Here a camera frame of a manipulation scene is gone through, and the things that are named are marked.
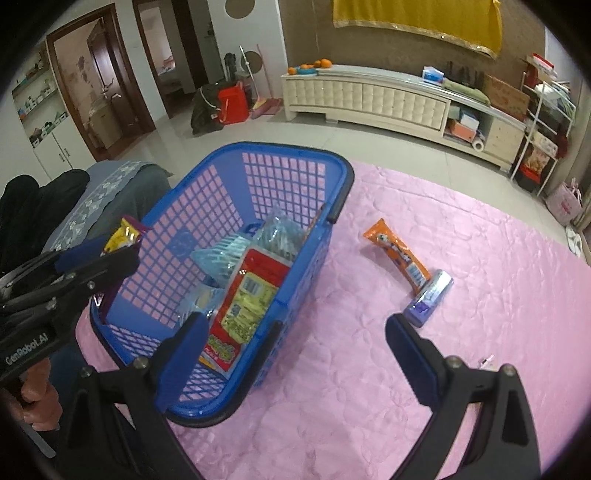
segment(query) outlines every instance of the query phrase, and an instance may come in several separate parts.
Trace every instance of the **white slipper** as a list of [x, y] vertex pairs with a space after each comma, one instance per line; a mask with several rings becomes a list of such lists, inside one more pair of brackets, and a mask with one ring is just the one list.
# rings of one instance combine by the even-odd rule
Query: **white slipper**
[[581, 236], [574, 231], [573, 227], [567, 225], [564, 229], [566, 231], [566, 240], [569, 244], [569, 250], [574, 253], [577, 257], [581, 256], [583, 252], [583, 244], [581, 242]]

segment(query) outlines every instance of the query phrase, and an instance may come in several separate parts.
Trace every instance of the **screw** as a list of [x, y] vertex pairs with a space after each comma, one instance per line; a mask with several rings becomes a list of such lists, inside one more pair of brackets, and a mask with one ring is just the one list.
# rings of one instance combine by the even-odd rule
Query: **screw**
[[514, 377], [517, 374], [517, 370], [511, 364], [505, 364], [505, 365], [503, 365], [502, 369], [503, 369], [503, 373], [507, 377]]
[[134, 359], [133, 365], [134, 365], [134, 368], [137, 368], [137, 369], [146, 368], [148, 366], [148, 359], [144, 356], [137, 356]]
[[55, 310], [57, 307], [57, 300], [55, 297], [53, 297], [50, 301], [48, 301], [45, 305], [45, 308], [47, 310]]
[[445, 361], [452, 368], [460, 368], [464, 364], [462, 359], [455, 355], [448, 356]]
[[80, 376], [82, 378], [88, 378], [91, 375], [92, 375], [91, 367], [82, 367], [82, 370], [80, 370]]

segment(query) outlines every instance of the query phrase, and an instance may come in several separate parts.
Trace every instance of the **brown wall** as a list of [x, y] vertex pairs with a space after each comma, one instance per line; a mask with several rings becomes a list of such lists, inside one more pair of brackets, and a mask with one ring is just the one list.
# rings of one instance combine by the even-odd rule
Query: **brown wall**
[[521, 59], [532, 52], [544, 54], [544, 25], [519, 0], [501, 0], [503, 45], [496, 60], [422, 35], [371, 27], [335, 28], [331, 0], [279, 0], [279, 6], [292, 66], [328, 58], [334, 63], [420, 75], [425, 65], [444, 69], [451, 60], [518, 87], [524, 67]]

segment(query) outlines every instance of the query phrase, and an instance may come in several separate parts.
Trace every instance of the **cardboard box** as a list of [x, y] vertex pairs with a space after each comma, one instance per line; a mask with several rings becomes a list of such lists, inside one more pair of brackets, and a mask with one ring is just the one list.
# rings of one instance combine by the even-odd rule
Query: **cardboard box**
[[511, 115], [520, 122], [525, 119], [527, 106], [530, 104], [530, 96], [526, 93], [490, 75], [484, 75], [482, 92], [491, 100], [493, 107]]
[[461, 138], [462, 140], [465, 140], [467, 142], [472, 143], [472, 140], [474, 140], [474, 137], [476, 136], [476, 130], [472, 130], [471, 128], [468, 128], [466, 125], [462, 125], [457, 120], [450, 120], [447, 126], [449, 127], [450, 133], [454, 137]]

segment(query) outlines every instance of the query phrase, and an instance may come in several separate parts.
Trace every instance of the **red box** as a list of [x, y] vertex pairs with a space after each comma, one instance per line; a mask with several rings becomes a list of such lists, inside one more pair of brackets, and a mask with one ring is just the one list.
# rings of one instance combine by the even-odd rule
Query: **red box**
[[468, 128], [466, 125], [462, 125], [457, 120], [450, 120], [447, 126], [454, 137], [461, 138], [467, 142], [472, 143], [472, 140], [474, 140], [474, 137], [476, 136], [476, 130]]
[[248, 104], [242, 82], [236, 86], [225, 88], [217, 93], [222, 111], [218, 119], [224, 125], [239, 124], [248, 119]]

